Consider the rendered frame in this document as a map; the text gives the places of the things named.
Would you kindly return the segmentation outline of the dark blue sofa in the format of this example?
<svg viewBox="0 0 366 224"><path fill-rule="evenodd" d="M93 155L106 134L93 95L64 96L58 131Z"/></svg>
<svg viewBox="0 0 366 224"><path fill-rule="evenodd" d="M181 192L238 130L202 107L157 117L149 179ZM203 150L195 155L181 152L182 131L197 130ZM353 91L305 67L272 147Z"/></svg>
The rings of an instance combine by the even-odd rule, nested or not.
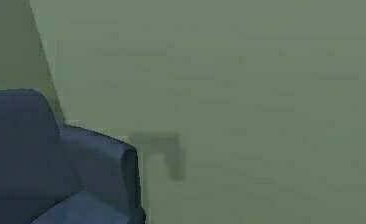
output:
<svg viewBox="0 0 366 224"><path fill-rule="evenodd" d="M146 224L136 148L0 90L0 224Z"/></svg>

